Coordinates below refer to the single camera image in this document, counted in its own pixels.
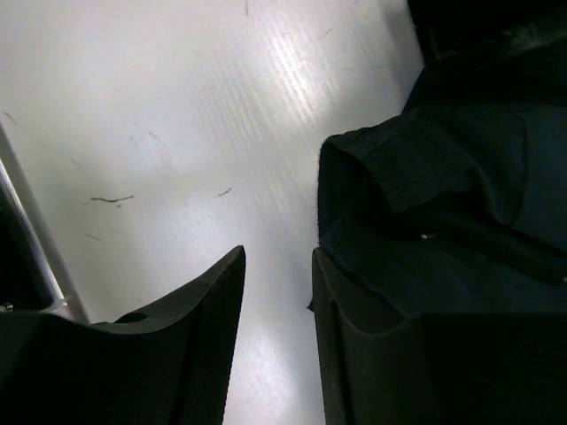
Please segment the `aluminium table edge rail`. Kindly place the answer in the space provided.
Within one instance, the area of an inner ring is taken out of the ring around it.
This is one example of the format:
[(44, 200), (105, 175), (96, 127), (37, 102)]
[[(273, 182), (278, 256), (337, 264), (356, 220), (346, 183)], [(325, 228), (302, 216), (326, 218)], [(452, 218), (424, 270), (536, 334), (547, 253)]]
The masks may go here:
[(5, 132), (1, 133), (1, 311), (87, 314)]

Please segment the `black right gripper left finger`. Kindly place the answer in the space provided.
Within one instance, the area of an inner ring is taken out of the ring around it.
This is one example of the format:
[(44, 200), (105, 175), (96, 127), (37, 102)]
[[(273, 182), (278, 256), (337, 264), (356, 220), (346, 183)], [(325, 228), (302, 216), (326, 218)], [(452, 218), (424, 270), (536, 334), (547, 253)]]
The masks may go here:
[(114, 322), (3, 313), (2, 423), (221, 423), (244, 286), (238, 246)]

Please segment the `dark navy shorts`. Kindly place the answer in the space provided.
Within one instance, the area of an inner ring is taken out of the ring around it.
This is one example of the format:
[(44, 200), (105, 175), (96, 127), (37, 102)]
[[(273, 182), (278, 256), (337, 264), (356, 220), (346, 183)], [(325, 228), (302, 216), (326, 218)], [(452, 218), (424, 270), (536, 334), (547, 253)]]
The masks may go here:
[(319, 246), (404, 315), (566, 310), (566, 4), (411, 1), (402, 112), (329, 137)]

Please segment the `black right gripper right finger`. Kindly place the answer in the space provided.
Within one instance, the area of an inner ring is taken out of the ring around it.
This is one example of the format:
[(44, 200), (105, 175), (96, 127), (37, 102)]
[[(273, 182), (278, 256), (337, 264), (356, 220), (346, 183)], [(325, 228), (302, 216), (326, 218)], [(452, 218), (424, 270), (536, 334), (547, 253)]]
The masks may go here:
[(320, 250), (312, 286), (327, 423), (565, 423), (564, 315), (407, 318)]

